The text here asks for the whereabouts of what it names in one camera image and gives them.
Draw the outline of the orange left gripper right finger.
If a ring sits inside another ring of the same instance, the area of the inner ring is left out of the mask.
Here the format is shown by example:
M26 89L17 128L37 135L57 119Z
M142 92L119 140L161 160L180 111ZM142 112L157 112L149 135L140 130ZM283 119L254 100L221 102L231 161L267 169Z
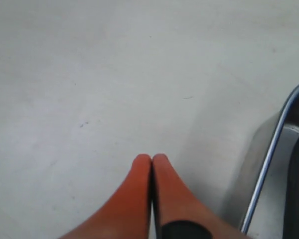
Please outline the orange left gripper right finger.
M168 157L152 159L152 202L158 239L246 239L187 188Z

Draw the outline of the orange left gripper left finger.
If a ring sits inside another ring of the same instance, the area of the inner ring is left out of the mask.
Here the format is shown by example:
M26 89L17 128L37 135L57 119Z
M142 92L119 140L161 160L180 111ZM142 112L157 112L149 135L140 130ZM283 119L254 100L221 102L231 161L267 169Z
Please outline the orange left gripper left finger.
M151 157L139 154L107 202L62 239L147 239L150 229Z

